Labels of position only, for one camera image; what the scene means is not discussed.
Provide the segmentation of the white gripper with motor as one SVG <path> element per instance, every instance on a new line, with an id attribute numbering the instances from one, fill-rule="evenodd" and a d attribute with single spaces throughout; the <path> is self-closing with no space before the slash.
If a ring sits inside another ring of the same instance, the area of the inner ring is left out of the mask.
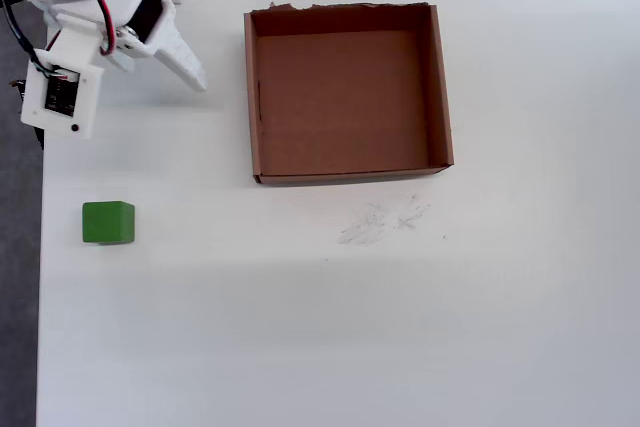
<path id="1" fill-rule="evenodd" d="M 114 52 L 105 59 L 132 72 L 129 56 L 153 56 L 195 92 L 207 90 L 205 69 L 175 29 L 171 0 L 107 0 L 115 27 Z"/>

